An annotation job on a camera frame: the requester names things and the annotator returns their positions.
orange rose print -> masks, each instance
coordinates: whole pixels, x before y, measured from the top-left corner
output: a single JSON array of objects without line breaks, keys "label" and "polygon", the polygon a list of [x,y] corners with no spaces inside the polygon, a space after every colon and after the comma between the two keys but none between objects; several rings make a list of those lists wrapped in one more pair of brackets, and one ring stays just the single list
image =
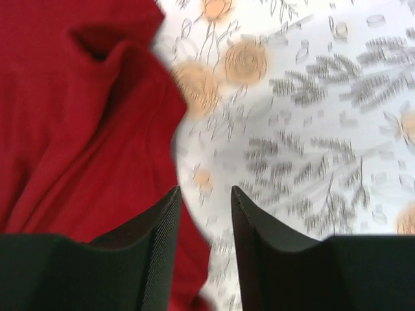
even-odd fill
[{"label": "orange rose print", "polygon": [[172,70],[172,76],[187,102],[188,116],[198,119],[215,109],[220,98],[218,82],[207,68],[184,62]]},{"label": "orange rose print", "polygon": [[415,138],[415,111],[410,111],[402,116],[401,129],[407,137]]},{"label": "orange rose print", "polygon": [[198,185],[202,190],[212,191],[210,172],[205,168],[198,168],[193,174],[193,183]]},{"label": "orange rose print", "polygon": [[265,48],[253,40],[236,43],[226,51],[224,66],[229,83],[254,84],[260,81],[267,71]]},{"label": "orange rose print", "polygon": [[399,235],[415,235],[415,202],[410,202],[398,216],[396,231]]},{"label": "orange rose print", "polygon": [[203,16],[208,21],[220,21],[231,11],[232,0],[202,0]]}]

red fabric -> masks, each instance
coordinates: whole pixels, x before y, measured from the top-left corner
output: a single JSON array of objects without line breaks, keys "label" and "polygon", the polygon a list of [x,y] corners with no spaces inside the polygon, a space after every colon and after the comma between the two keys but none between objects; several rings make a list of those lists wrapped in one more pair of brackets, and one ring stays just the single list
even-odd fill
[{"label": "red fabric", "polygon": [[[153,0],[0,1],[0,230],[88,242],[158,201],[185,104],[148,46]],[[182,209],[171,310],[204,310],[209,249]]]}]

printed flower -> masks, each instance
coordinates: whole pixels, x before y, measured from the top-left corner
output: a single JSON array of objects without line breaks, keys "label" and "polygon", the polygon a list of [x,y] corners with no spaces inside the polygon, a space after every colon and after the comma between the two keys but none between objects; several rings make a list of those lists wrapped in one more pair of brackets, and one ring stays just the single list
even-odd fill
[{"label": "printed flower", "polygon": [[396,232],[399,235],[415,235],[415,202],[410,202],[398,216]]},{"label": "printed flower", "polygon": [[193,173],[193,183],[198,185],[202,190],[211,192],[212,191],[212,184],[211,184],[211,176],[210,172],[205,168],[198,168]]},{"label": "printed flower", "polygon": [[254,84],[260,81],[267,71],[265,48],[254,40],[236,43],[226,51],[224,66],[229,83]]},{"label": "printed flower", "polygon": [[190,117],[201,118],[215,109],[219,101],[218,82],[207,68],[184,62],[172,70],[172,76],[187,102]]},{"label": "printed flower", "polygon": [[232,0],[203,0],[203,16],[208,21],[220,21],[231,11]]},{"label": "printed flower", "polygon": [[402,133],[407,137],[415,138],[415,111],[410,111],[401,118]]},{"label": "printed flower", "polygon": [[415,111],[410,110],[409,103],[401,108],[400,120],[386,111],[383,115],[388,125],[379,127],[381,134],[394,136],[397,140],[403,138],[408,150],[415,155]]}]

white fabric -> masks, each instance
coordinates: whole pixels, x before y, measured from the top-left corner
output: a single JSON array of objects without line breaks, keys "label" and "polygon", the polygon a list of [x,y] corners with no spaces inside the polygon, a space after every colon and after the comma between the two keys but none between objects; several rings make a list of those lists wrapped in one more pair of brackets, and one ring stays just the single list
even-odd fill
[{"label": "white fabric", "polygon": [[178,175],[212,244],[202,293],[217,310],[242,310],[232,185],[313,238],[415,232],[415,1],[158,2],[154,51],[189,102]]}]

black object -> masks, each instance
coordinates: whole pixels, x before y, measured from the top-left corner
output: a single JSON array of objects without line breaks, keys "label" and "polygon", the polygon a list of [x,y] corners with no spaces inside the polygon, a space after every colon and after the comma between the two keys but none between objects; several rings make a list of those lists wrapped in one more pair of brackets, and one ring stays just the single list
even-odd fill
[{"label": "black object", "polygon": [[89,244],[59,235],[0,236],[0,310],[167,310],[180,209],[175,187]]},{"label": "black object", "polygon": [[413,236],[313,240],[231,194],[244,311],[415,310]]}]

